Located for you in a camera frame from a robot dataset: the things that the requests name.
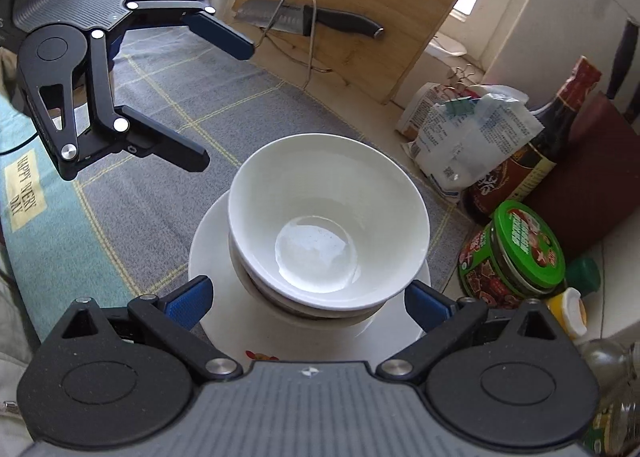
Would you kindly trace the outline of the large white fruit-pattern plate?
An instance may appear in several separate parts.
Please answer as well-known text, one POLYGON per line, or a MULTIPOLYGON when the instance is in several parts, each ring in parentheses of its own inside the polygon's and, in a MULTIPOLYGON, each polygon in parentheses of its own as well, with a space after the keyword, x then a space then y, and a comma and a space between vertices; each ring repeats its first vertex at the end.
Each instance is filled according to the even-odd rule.
POLYGON ((200 320, 219 351, 248 368, 255 361, 366 361, 375 367, 423 330, 411 319, 403 295, 362 321, 311 321, 266 300, 229 247, 228 196, 205 213, 195 232, 188 274, 213 283, 213 305, 200 320))

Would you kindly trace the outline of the white bowl pink flowers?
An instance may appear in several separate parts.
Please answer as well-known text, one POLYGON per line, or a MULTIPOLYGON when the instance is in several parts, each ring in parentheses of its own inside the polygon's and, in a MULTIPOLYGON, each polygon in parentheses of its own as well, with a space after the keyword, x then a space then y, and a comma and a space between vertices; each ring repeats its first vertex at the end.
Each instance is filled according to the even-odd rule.
POLYGON ((430 219, 416 184, 378 150, 331 134, 258 149, 228 194, 230 234, 269 288, 328 311, 403 292, 426 262, 430 219))

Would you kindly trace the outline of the grey teal checked cloth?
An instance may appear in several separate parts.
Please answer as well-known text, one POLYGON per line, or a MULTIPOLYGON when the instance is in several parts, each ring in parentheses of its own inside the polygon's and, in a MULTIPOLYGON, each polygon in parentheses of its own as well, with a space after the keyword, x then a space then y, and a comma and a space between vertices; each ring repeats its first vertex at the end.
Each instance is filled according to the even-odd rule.
POLYGON ((78 297, 120 307, 186 281, 201 218, 240 165, 273 140, 329 133, 361 140, 408 172, 380 105, 334 74, 303 73, 267 47, 237 61, 183 28, 130 31, 115 60, 117 104, 160 122, 209 154, 201 173, 160 158, 111 154, 75 180, 58 176, 17 102, 1 104, 1 220, 26 314, 39 338, 78 297))

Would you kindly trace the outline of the green-lid sauce jar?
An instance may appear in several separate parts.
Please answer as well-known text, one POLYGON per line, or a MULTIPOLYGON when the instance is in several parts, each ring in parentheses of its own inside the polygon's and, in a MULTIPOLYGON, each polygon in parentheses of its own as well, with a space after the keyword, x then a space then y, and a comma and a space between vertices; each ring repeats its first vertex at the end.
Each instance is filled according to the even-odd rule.
POLYGON ((546 299, 565 278, 562 248, 546 222, 525 204, 506 200, 465 243, 458 258, 461 288, 488 307, 511 310, 546 299))

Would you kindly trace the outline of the dark soy sauce bottle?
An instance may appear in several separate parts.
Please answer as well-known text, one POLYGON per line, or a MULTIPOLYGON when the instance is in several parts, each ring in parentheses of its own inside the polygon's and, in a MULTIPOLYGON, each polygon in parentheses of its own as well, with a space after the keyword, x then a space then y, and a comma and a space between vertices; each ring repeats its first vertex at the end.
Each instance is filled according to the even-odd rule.
POLYGON ((467 214, 480 224, 506 200, 523 200, 550 173, 568 148, 568 138, 578 112, 601 79, 601 71, 581 57, 554 97, 532 115, 542 130, 497 168, 465 189, 462 203, 467 214))

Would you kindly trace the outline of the yellow-lid spice jar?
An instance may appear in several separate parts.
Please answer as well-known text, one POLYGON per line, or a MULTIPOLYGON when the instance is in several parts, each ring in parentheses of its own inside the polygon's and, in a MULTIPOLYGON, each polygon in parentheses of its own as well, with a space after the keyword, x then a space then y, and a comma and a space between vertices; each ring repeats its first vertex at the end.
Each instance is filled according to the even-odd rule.
POLYGON ((582 295, 577 289, 565 289, 559 295, 548 299, 546 305, 570 339, 585 336, 588 331, 587 313, 582 303, 582 295))

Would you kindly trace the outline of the green-cap small jar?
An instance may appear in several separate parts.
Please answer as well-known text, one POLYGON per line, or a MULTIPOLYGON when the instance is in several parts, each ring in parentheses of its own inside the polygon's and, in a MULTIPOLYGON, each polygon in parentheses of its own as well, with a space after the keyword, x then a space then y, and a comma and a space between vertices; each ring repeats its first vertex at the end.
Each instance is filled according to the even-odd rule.
POLYGON ((601 274, 596 261, 590 257, 574 260, 566 268, 567 287, 576 289, 582 297, 596 293, 601 287, 601 274))

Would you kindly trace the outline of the white plastic food bag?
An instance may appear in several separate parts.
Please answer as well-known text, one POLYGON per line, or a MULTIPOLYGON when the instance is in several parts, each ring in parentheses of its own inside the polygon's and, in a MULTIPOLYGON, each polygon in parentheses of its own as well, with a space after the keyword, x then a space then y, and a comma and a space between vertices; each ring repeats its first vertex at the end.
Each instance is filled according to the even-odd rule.
POLYGON ((506 161, 544 126, 528 97, 504 85, 424 84, 396 124, 405 152, 445 199, 506 161))

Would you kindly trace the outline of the dark red knife block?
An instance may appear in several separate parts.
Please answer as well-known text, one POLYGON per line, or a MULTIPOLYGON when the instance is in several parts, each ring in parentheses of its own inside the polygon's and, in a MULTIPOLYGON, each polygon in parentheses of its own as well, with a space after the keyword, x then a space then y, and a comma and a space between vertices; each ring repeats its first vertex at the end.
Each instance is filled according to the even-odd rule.
POLYGON ((566 156, 524 199, 573 260, 639 206, 639 135, 599 93, 570 129, 566 156))

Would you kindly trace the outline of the black-handled santoku knife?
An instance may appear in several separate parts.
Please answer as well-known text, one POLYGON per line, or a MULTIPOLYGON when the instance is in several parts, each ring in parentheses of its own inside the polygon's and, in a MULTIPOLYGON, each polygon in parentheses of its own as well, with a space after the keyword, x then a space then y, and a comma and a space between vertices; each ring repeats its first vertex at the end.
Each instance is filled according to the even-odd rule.
POLYGON ((311 36, 313 24, 375 40, 381 39, 384 34, 382 24, 363 15, 324 7, 314 9, 309 4, 279 4, 273 0, 248 0, 236 10, 235 19, 261 28, 268 27, 272 22, 273 30, 307 38, 311 36))

